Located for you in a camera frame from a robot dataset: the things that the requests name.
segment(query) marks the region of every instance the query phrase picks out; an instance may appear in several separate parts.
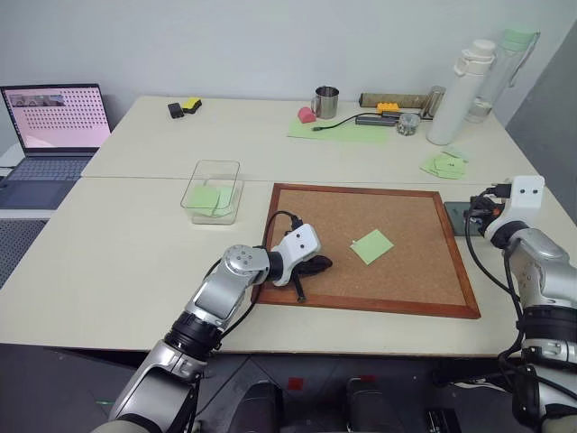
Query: cable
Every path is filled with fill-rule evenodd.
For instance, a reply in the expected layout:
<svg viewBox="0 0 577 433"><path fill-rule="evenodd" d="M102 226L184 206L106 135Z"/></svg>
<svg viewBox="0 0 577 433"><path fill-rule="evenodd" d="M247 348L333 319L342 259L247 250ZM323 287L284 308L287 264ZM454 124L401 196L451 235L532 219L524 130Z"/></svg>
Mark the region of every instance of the cable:
<svg viewBox="0 0 577 433"><path fill-rule="evenodd" d="M302 220L298 216L293 214L292 212L288 212L287 210L277 210L274 214L272 214L270 216L269 221L267 221L267 225L264 228L264 235L262 237L262 244L261 244L262 248L266 248L267 238L269 237L270 227L272 226L272 222L274 221L274 218L276 218L279 215L286 215L286 216L290 217L290 221L291 221L293 230L295 228L302 226L302 224L303 224ZM261 295L261 288L262 288L262 285L257 287L256 293L254 294L254 297L251 299L251 305L249 306L249 308L247 308L246 311L244 311L243 315L240 316L238 318L238 320L236 320L231 326L229 326L225 330L225 332L220 337L221 340L223 338L225 338L226 336L228 336L231 332L233 332L236 329L236 327L238 327L243 322L243 320L245 320L247 318L247 316L249 314L251 314L252 309L254 309L254 306L258 302L259 297Z"/></svg>
<svg viewBox="0 0 577 433"><path fill-rule="evenodd" d="M515 307L515 313L517 314L518 333L517 338L515 339L515 342L511 345L511 347L497 355L497 362L499 364L499 370L503 374L505 381L507 382L511 390L514 391L515 387L513 386L513 382L508 378L507 372L505 371L505 367L508 367L509 370L511 370L511 366L513 367L512 370L515 370L517 368L508 362L508 358L515 352L521 350L522 347L521 344L523 343L523 336L525 335L525 332L523 331L522 327L523 310L519 305L518 299L516 298L516 296L514 296L515 287L513 285L513 277L511 276L511 265L509 262L511 251L512 251L511 248L505 251L505 255L503 256L503 264L505 265L505 276L507 278L508 294L511 297L511 300L513 301L513 306Z"/></svg>
<svg viewBox="0 0 577 433"><path fill-rule="evenodd" d="M296 216L292 212L288 212L287 210L277 210L274 214L272 214L270 216L269 221L267 222L267 225L264 228L264 235L262 237L262 243L261 243L262 248L266 248L267 238L269 237L270 226L272 226L272 222L274 221L274 218L276 218L279 215L286 215L286 216L290 217L290 221L293 224L293 229L299 227L299 225L298 225L299 222L301 223L300 225L302 226L302 221L298 218L298 216Z"/></svg>
<svg viewBox="0 0 577 433"><path fill-rule="evenodd" d="M311 128L312 131L323 131L324 129L333 129L336 128L337 126L340 126L341 124L344 124L345 122L348 122L349 120L354 119L355 117L358 117L360 115L380 115L379 113L359 113L358 115L352 115L351 117L347 117L346 119L344 119L343 121L339 122L338 124L332 124L330 126L314 126L313 128Z"/></svg>
<svg viewBox="0 0 577 433"><path fill-rule="evenodd" d="M223 388L233 379L234 375L237 374L241 370L241 368L243 368L244 365L249 362L250 359L251 359L251 356L248 355L244 359L244 361L242 361L241 364L238 367L236 367L236 369L233 371L233 373L228 377L228 379L226 379L224 381L224 383L222 385L220 385L220 387L216 390L216 392L213 394L213 396L206 402L206 404L203 406L203 408L197 412L195 417L199 416L202 412L204 412L206 410L206 408L210 405L210 403L212 403L213 400L216 398L218 393L223 390Z"/></svg>
<svg viewBox="0 0 577 433"><path fill-rule="evenodd" d="M205 278L210 275L211 273L213 273L213 271L216 269L216 266L218 266L220 264L221 259L218 259L208 270L208 272L205 274Z"/></svg>
<svg viewBox="0 0 577 433"><path fill-rule="evenodd" d="M479 260L479 257L477 256L477 254L475 253L475 250L472 246L472 241L471 241L471 214L472 211L475 209L477 203L479 203L479 201L483 198L483 196L485 196L486 194L488 194L490 192L489 189L485 189L481 194L479 194L475 200L473 200L473 202L471 203L471 206L469 207L469 210L467 211L467 217L465 218L465 241L467 243L467 248L469 249L469 253L471 254L471 257L473 259L473 261L475 262L475 264L477 265L477 267L479 267L479 269L481 269L481 271L487 275L489 277L489 279L491 281L493 281L495 284L497 284L500 288L502 288L506 293L509 293L509 287L507 287L505 284L503 284L501 281L497 280L497 278L495 278L493 276L492 273L490 273L487 268L485 268L485 266L483 266L483 264L481 263L481 260ZM515 294L515 292L513 291L513 295L515 296L517 300L519 300L519 296L517 294Z"/></svg>
<svg viewBox="0 0 577 433"><path fill-rule="evenodd" d="M565 394L567 397L570 397L572 399L574 399L575 401L577 401L577 393L565 388L564 386L560 385L557 382L553 382L550 381L549 379L546 379L545 377L541 377L541 376L537 376L537 375L533 375L530 372L528 372L527 370L525 370L523 367L516 367L515 365L513 366L513 370L516 371L517 373L523 374L524 376L530 377L531 379L534 379L544 385L550 386L551 388L553 388L554 390L559 391L562 394Z"/></svg>

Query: pink eraser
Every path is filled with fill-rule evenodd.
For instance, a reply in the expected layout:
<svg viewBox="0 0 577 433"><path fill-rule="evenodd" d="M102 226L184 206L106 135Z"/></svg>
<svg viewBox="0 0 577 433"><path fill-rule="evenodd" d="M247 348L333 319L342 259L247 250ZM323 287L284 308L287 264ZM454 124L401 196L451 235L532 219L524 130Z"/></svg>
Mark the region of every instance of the pink eraser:
<svg viewBox="0 0 577 433"><path fill-rule="evenodd" d="M315 122L316 116L308 106L303 106L300 110L298 110L298 118L300 122L303 124L309 124L311 122Z"/></svg>

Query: green paper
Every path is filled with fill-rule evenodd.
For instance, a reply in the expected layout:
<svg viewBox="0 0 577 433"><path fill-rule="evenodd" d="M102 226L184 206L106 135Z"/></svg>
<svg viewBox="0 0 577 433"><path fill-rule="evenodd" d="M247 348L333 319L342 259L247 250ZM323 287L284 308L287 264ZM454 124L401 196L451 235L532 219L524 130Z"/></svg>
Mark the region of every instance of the green paper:
<svg viewBox="0 0 577 433"><path fill-rule="evenodd" d="M310 138L314 140L333 140L337 142L363 142L363 143L381 143L387 141L387 127L375 126L371 124L355 124L350 120L346 124L341 124L336 128L325 129L323 131L312 131L315 126L331 126L338 124L339 119L317 120L308 124L302 124L300 120L295 119L290 124L288 137Z"/></svg>
<svg viewBox="0 0 577 433"><path fill-rule="evenodd" d="M461 158L443 156L435 158L435 168L439 171L449 171L451 173L464 174L465 161Z"/></svg>
<svg viewBox="0 0 577 433"><path fill-rule="evenodd" d="M187 207L194 208L194 211L198 214L210 217L213 215L213 210L218 203L219 197L220 191L218 189L206 185L198 185L190 191Z"/></svg>
<svg viewBox="0 0 577 433"><path fill-rule="evenodd" d="M220 195L216 209L213 211L213 217L224 217L232 212L230 207L233 200L233 189L230 187L219 187Z"/></svg>
<svg viewBox="0 0 577 433"><path fill-rule="evenodd" d="M461 152L459 149L454 148L453 146L446 146L443 149L443 153L446 153L447 155L451 155L455 158L461 158L465 162L469 162L469 158L467 158L467 155L465 153Z"/></svg>
<svg viewBox="0 0 577 433"><path fill-rule="evenodd" d="M358 241L353 241L351 248L365 264L371 264L393 246L393 243L380 230L373 230Z"/></svg>
<svg viewBox="0 0 577 433"><path fill-rule="evenodd" d="M428 158L423 165L421 165L421 170L426 171L429 174L432 174L433 176L436 176L437 178L443 178L443 179L460 179L464 176L465 174L465 164L463 163L461 165L461 163L457 163L457 165L459 166L460 169L462 169L462 171L458 171L455 170L454 167L454 160L455 158L450 157L450 156L446 156L446 155L436 155L436 156L432 156L430 158ZM448 165L448 161L449 162L453 162L453 166Z"/></svg>

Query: clear plastic bottle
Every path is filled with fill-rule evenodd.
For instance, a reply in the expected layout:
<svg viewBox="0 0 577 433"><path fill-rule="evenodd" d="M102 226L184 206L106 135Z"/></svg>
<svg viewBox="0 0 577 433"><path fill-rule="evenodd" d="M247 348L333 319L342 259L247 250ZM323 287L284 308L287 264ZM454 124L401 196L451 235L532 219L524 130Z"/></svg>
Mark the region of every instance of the clear plastic bottle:
<svg viewBox="0 0 577 433"><path fill-rule="evenodd" d="M539 32L506 30L495 51L489 76L475 97L466 119L476 124L484 121L507 86L513 87L519 69L535 47Z"/></svg>
<svg viewBox="0 0 577 433"><path fill-rule="evenodd" d="M469 49L462 51L453 67L453 84L444 94L426 134L429 142L445 145L457 136L471 103L479 95L479 89L495 60L494 51L495 42L484 39L473 41Z"/></svg>

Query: yellow object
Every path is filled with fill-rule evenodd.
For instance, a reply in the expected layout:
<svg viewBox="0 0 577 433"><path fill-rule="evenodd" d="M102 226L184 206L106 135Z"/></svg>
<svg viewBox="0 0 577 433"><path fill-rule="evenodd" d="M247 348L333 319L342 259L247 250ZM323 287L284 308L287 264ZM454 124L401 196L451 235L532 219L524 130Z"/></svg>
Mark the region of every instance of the yellow object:
<svg viewBox="0 0 577 433"><path fill-rule="evenodd" d="M184 104L181 104L180 106L182 108L186 108L187 110L192 110L192 107L195 105L195 103L197 101L199 101L200 98L199 97L192 97L190 98L187 102L185 102Z"/></svg>
<svg viewBox="0 0 577 433"><path fill-rule="evenodd" d="M379 102L377 104L377 113L381 114L383 111L399 111L396 102Z"/></svg>

